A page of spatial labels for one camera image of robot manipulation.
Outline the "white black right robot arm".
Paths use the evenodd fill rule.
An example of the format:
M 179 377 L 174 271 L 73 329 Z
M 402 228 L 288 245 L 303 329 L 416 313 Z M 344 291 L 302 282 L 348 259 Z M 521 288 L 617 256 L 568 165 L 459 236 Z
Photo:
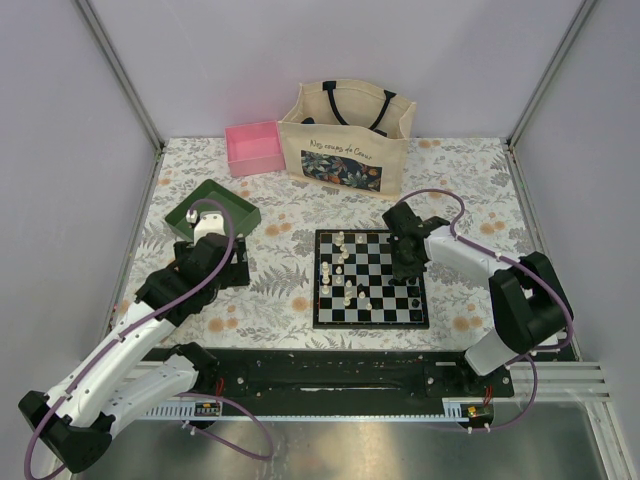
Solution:
M 548 258 L 536 252 L 520 260 L 455 235 L 448 226 L 428 234 L 395 233 L 390 239 L 397 281 L 420 277 L 430 261 L 445 264 L 475 280 L 490 293 L 493 329 L 464 353 L 455 383 L 475 396 L 491 373 L 545 343 L 561 330 L 573 334 L 573 318 Z

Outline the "black white chess board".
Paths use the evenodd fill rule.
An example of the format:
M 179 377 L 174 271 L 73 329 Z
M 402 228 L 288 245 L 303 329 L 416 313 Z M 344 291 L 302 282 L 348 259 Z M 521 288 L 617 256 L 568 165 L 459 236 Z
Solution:
M 404 283 L 392 275 L 390 233 L 386 230 L 318 229 L 314 243 L 314 300 L 312 325 L 315 329 L 427 329 L 428 308 L 424 279 L 417 277 Z M 365 243 L 358 244 L 357 237 Z M 340 263 L 343 251 L 349 253 Z M 330 267 L 330 292 L 323 295 L 322 263 Z M 351 304 L 344 306 L 345 295 Z M 413 299 L 420 306 L 413 308 Z M 366 309 L 371 301 L 372 310 Z

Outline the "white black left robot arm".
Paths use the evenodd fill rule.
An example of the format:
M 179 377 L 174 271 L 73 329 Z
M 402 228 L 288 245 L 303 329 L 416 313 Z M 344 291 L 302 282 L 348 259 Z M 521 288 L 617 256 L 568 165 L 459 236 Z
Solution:
M 23 472 L 33 478 L 42 443 L 72 473 L 92 466 L 129 424 L 163 401 L 205 395 L 218 387 L 218 360 L 196 342 L 176 346 L 155 370 L 123 386 L 125 376 L 219 292 L 249 283 L 246 243 L 222 207 L 187 211 L 192 241 L 174 245 L 174 259 L 148 275 L 117 326 L 82 363 L 46 392 L 31 390 L 18 408 L 32 429 Z

